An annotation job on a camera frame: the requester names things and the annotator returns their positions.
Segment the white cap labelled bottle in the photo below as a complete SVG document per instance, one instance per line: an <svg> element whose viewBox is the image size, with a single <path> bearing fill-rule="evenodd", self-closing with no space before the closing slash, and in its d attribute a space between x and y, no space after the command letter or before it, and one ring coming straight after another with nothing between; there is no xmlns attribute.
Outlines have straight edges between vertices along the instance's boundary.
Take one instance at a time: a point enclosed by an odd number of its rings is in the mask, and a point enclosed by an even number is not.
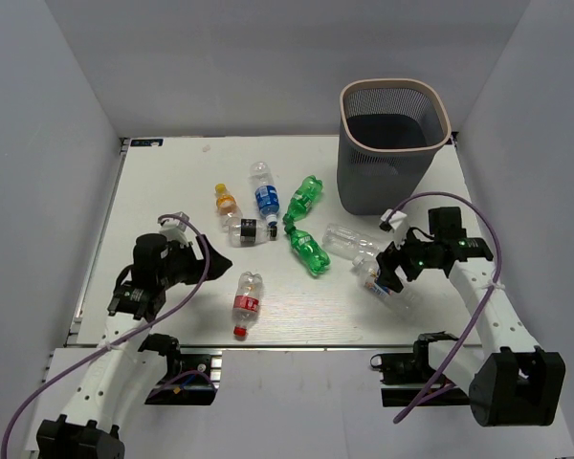
<svg viewBox="0 0 574 459"><path fill-rule="evenodd" d="M352 265L354 273L358 276L358 282L393 314L401 319L413 318L414 306L419 300L419 295L411 287L407 287L402 278L400 280L403 283L403 290L396 293L378 282L380 268L372 258L358 255L352 260Z"/></svg>

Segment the red label red cap bottle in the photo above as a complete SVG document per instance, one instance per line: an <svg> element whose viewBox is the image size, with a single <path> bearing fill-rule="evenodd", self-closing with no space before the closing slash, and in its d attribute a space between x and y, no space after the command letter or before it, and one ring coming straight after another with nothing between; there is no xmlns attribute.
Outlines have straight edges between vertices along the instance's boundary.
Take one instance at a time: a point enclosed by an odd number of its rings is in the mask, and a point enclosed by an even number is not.
<svg viewBox="0 0 574 459"><path fill-rule="evenodd" d="M232 304L233 335L245 339L248 329L257 321L263 279L259 273L244 272L240 275Z"/></svg>

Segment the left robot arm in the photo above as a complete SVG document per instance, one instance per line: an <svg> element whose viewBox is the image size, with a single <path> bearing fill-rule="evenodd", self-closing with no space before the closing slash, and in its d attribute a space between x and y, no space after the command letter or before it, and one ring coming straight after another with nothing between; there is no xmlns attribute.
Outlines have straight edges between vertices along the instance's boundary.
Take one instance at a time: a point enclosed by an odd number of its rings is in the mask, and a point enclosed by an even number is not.
<svg viewBox="0 0 574 459"><path fill-rule="evenodd" d="M133 261L116 279L99 355L84 363L85 373L69 402L36 432L42 458L123 458L120 438L132 408L145 403L156 385L183 370L179 341L154 334L167 291L196 287L222 276L231 266L204 234L197 256L182 233L148 233L136 239Z"/></svg>

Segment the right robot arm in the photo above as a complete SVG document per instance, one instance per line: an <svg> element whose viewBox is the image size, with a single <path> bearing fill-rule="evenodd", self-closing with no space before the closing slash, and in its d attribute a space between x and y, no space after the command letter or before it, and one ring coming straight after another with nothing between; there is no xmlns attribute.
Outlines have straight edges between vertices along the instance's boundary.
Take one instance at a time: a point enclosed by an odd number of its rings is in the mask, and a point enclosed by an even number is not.
<svg viewBox="0 0 574 459"><path fill-rule="evenodd" d="M480 426L550 426L565 376L557 352L543 350L526 330L494 279L497 265L487 243L468 236L458 207L428 212L430 237L409 229L401 244L377 257L378 285L399 295L422 271L440 270L459 293L482 353L459 346L447 332L425 333L408 353L380 354L370 361L385 385L419 384L420 404L434 396L468 403Z"/></svg>

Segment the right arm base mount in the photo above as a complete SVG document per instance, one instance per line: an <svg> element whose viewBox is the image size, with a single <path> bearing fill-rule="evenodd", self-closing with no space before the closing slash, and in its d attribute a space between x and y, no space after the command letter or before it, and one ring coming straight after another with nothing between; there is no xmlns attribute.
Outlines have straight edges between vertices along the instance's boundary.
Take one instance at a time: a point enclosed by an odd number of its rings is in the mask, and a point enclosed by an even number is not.
<svg viewBox="0 0 574 459"><path fill-rule="evenodd" d="M381 400L383 407L406 407L423 387L429 375L414 365L413 353L376 354L370 359L370 368L381 374ZM466 406L468 397L458 388L443 394L421 406Z"/></svg>

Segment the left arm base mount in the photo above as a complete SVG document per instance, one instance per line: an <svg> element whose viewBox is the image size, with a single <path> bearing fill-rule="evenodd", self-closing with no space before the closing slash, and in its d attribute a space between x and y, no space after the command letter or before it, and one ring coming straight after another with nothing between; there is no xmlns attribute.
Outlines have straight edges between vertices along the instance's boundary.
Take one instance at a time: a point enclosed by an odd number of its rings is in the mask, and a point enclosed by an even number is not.
<svg viewBox="0 0 574 459"><path fill-rule="evenodd" d="M182 348L179 373L166 376L145 403L157 406L210 406L221 377L222 352L217 349Z"/></svg>

